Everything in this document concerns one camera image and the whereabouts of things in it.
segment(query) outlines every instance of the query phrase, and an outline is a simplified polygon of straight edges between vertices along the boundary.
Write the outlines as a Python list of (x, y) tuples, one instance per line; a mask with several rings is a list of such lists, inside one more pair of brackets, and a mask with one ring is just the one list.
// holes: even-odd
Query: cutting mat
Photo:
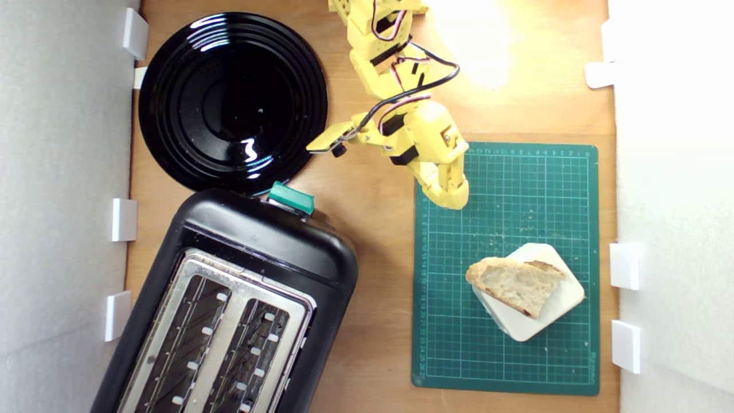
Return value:
[[(471, 143), (461, 211), (416, 188), (413, 373), (418, 387), (599, 393), (599, 217), (593, 146)], [(548, 243), (586, 298), (527, 342), (506, 336), (464, 279), (469, 265)]]

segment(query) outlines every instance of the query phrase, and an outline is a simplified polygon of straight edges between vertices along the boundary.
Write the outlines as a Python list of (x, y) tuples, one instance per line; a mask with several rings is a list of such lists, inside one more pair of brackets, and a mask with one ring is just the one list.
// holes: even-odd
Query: white plate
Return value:
[(526, 317), (491, 295), (482, 292), (479, 288), (472, 286), (474, 294), (482, 302), (487, 312), (490, 313), (497, 326), (512, 339), (520, 342), (529, 340), (584, 300), (584, 287), (581, 286), (553, 246), (548, 244), (525, 244), (508, 255), (507, 258), (516, 259), (520, 262), (534, 260), (547, 262), (566, 274), (566, 279), (561, 281), (558, 289), (548, 297), (537, 320)]

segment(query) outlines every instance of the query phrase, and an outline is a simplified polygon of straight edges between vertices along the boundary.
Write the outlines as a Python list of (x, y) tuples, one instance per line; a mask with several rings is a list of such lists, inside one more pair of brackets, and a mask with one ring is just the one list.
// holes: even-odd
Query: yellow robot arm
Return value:
[[(308, 146), (311, 153), (344, 154), (344, 142), (378, 146), (395, 165), (406, 166), (437, 205), (461, 209), (469, 196), (464, 176), (468, 149), (448, 110), (426, 90), (458, 74), (447, 62), (413, 43), (413, 14), (426, 12), (421, 0), (330, 0), (347, 27), (352, 61), (364, 88), (381, 99), (370, 112), (328, 127)], [(429, 79), (428, 63), (451, 66), (450, 75)], [(379, 120), (373, 118), (386, 107)]]

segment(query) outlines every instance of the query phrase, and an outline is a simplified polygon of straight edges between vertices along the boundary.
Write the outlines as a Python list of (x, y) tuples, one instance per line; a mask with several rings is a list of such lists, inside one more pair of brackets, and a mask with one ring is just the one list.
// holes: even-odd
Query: wooden surface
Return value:
[[(317, 207), (356, 244), (360, 264), (311, 411), (617, 413), (619, 371), (609, 344), (617, 294), (609, 286), (607, 257), (607, 245), (616, 237), (614, 105), (610, 90), (592, 91), (584, 83), (584, 64), (601, 58), (606, 2), (440, 0), (432, 5), (428, 15), (416, 18), (413, 33), (417, 42), (461, 64), (460, 76), (434, 96), (466, 138), (599, 149), (601, 392), (585, 398), (415, 388), (410, 383), (413, 179), (377, 151), (349, 146), (339, 159), (315, 157), (292, 182), (314, 194)], [(311, 43), (328, 77), (330, 122), (374, 103), (352, 70), (346, 29), (328, 13), (326, 0), (142, 0), (150, 23), (148, 58), (180, 27), (223, 11), (268, 15)], [(153, 161), (134, 116), (131, 197), (139, 201), (139, 232), (129, 247), (127, 277), (134, 296), (171, 217), (189, 194)]]

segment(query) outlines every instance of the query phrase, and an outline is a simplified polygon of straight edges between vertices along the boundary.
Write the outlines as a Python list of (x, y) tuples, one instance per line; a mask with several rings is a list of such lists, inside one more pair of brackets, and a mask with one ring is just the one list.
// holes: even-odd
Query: bread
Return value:
[(562, 271), (546, 262), (496, 257), (476, 262), (466, 272), (470, 284), (534, 319), (565, 278)]

